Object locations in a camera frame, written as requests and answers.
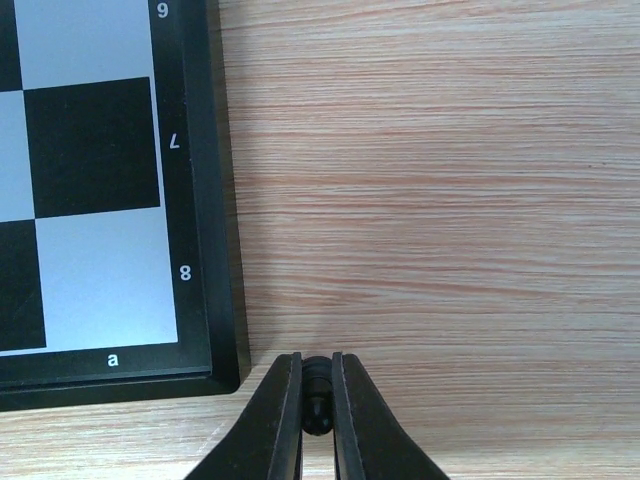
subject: white square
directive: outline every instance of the white square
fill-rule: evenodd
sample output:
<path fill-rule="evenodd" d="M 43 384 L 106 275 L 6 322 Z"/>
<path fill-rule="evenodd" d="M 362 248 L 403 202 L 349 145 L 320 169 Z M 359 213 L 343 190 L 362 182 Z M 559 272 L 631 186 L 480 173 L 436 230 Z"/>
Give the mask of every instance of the white square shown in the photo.
<path fill-rule="evenodd" d="M 147 0 L 15 0 L 24 89 L 151 77 Z"/>
<path fill-rule="evenodd" d="M 34 217 L 24 97 L 0 93 L 0 222 Z"/>
<path fill-rule="evenodd" d="M 178 341 L 164 209 L 36 220 L 47 351 Z"/>

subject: black frame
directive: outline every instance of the black frame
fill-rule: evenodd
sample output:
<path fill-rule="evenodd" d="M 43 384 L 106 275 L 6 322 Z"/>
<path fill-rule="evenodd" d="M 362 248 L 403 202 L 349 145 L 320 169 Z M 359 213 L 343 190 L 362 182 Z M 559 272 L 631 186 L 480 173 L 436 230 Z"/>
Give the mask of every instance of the black frame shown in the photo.
<path fill-rule="evenodd" d="M 174 276 L 193 267 L 188 284 L 174 278 L 179 342 L 0 357 L 0 411 L 232 393 L 250 369 L 218 3 L 149 8 Z M 117 372 L 111 354 L 128 360 Z"/>

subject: wood grain surface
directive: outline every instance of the wood grain surface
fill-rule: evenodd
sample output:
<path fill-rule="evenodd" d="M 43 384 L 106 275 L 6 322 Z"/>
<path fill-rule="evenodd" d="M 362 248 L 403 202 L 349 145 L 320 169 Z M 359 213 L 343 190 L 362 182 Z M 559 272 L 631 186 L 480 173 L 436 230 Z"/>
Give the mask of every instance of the wood grain surface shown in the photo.
<path fill-rule="evenodd" d="M 640 2 L 226 0 L 222 23 L 253 373 L 0 415 L 0 477 L 183 478 L 277 354 L 343 350 L 452 479 L 640 478 Z"/>

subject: black square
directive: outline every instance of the black square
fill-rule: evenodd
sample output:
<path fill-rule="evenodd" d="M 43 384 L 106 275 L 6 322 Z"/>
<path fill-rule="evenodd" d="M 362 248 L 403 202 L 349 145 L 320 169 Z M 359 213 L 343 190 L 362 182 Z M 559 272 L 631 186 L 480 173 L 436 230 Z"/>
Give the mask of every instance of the black square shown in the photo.
<path fill-rule="evenodd" d="M 45 346 L 35 221 L 0 223 L 0 351 Z"/>
<path fill-rule="evenodd" d="M 13 0 L 0 0 L 0 92 L 22 90 L 18 29 Z"/>
<path fill-rule="evenodd" d="M 148 78 L 26 90 L 37 218 L 160 205 Z"/>

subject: wooden table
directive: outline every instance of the wooden table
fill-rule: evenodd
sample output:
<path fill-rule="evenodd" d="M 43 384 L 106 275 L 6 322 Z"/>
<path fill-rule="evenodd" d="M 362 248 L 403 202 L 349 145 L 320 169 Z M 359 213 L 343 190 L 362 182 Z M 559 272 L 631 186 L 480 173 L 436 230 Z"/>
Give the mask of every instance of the wooden table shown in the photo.
<path fill-rule="evenodd" d="M 222 17 L 254 371 L 0 415 L 0 477 L 183 478 L 278 353 L 344 350 L 453 479 L 640 478 L 640 3 Z"/>

